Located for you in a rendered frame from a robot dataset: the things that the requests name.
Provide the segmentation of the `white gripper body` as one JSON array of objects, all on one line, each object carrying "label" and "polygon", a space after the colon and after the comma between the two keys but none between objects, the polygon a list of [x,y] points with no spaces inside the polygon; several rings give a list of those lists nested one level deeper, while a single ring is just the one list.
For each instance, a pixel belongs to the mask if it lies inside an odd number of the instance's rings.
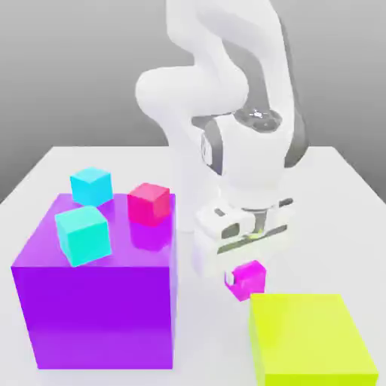
[{"label": "white gripper body", "polygon": [[285,250],[288,240],[288,225],[281,225],[263,234],[249,234],[223,241],[214,240],[197,230],[194,233],[192,260],[200,276],[212,277],[254,260],[263,263]]}]

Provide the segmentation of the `small magenta cube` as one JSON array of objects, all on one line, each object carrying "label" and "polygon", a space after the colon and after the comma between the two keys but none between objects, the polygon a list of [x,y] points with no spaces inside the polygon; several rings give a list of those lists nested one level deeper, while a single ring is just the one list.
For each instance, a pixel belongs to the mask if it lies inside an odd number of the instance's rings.
[{"label": "small magenta cube", "polygon": [[225,286],[239,302],[247,300],[251,294],[265,292],[266,269],[258,261],[254,260],[239,265],[233,272],[236,277],[236,284],[228,286],[225,283]]}]

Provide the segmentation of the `small red cube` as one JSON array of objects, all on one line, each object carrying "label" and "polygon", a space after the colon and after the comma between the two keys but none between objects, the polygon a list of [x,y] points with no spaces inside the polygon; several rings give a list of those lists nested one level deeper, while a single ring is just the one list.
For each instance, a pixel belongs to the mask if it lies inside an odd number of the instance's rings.
[{"label": "small red cube", "polygon": [[170,189],[144,182],[127,195],[131,222],[157,226],[170,214]]}]

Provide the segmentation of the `small turquoise cube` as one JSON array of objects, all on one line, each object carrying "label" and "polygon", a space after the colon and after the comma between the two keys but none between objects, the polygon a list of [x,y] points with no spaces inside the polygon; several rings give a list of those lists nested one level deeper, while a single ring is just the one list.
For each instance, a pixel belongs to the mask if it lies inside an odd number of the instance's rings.
[{"label": "small turquoise cube", "polygon": [[72,267],[112,254],[108,221],[96,207],[67,210],[54,218],[60,248]]}]

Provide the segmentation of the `small sky blue cube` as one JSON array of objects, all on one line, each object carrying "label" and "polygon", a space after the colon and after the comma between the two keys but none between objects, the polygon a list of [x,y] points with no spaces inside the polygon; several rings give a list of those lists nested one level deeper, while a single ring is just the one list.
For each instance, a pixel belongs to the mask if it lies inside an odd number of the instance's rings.
[{"label": "small sky blue cube", "polygon": [[99,207],[113,199],[110,172],[88,167],[70,176],[72,199],[83,206]]}]

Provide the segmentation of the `large yellow-green box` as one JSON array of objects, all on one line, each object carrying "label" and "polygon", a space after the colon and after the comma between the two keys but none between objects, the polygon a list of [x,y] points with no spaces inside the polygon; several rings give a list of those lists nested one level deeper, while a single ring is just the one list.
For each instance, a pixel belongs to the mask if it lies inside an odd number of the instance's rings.
[{"label": "large yellow-green box", "polygon": [[378,370],[338,294],[253,294],[257,386],[376,386]]}]

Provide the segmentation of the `large purple box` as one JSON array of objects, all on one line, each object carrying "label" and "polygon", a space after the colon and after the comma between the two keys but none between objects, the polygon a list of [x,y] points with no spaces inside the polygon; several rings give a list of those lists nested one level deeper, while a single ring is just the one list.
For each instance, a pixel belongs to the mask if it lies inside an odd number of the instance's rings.
[{"label": "large purple box", "polygon": [[54,217],[56,197],[11,271],[39,369],[171,369],[176,325],[175,217],[130,223],[127,197],[101,206],[112,254],[73,268]]}]

